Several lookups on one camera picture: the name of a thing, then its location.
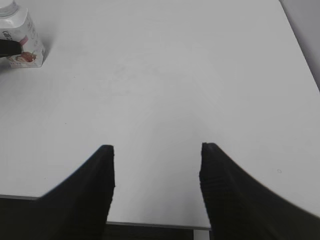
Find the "yogurt bottle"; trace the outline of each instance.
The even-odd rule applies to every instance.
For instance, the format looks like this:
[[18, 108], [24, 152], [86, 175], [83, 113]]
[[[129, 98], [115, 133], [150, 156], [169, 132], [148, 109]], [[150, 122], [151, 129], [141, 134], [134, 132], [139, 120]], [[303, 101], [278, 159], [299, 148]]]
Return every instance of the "yogurt bottle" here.
[[22, 54], [8, 57], [12, 68], [41, 67], [45, 48], [28, 9], [15, 0], [0, 0], [0, 39], [19, 42]]

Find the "black object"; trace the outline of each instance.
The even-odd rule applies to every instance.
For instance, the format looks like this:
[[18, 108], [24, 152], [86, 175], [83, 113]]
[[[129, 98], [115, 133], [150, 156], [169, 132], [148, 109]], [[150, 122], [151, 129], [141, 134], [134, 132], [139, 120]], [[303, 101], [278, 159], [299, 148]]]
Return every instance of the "black object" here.
[[201, 155], [200, 187], [215, 240], [320, 239], [318, 217], [267, 189], [216, 144], [203, 143]]
[[107, 224], [106, 240], [193, 240], [192, 229], [177, 229], [158, 226], [130, 226]]
[[114, 187], [114, 148], [103, 145], [43, 197], [2, 211], [0, 239], [101, 240]]
[[22, 47], [19, 42], [0, 39], [0, 58], [20, 55], [21, 53]]

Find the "milk carton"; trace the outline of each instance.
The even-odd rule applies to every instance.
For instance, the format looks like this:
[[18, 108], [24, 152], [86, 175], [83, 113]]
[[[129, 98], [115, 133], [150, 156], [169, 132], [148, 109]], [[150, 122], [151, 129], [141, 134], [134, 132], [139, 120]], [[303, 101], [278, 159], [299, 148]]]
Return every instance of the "milk carton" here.
[[0, 0], [0, 39], [19, 42], [22, 54], [8, 57], [12, 68], [41, 67], [45, 48], [27, 8], [15, 0]]

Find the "gray wall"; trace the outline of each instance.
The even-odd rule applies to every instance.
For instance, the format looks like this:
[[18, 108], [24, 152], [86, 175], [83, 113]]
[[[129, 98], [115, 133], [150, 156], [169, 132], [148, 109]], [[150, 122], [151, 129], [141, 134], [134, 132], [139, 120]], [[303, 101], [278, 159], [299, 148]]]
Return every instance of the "gray wall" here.
[[320, 0], [280, 0], [320, 88]]

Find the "table surface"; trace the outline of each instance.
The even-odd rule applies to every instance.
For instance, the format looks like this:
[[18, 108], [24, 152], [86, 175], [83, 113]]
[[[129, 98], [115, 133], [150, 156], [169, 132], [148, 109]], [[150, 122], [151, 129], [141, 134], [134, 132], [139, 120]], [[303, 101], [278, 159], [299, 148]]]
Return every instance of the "table surface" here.
[[277, 0], [21, 4], [48, 56], [0, 66], [0, 194], [39, 197], [107, 144], [109, 221], [209, 227], [208, 142], [320, 216], [319, 90]]

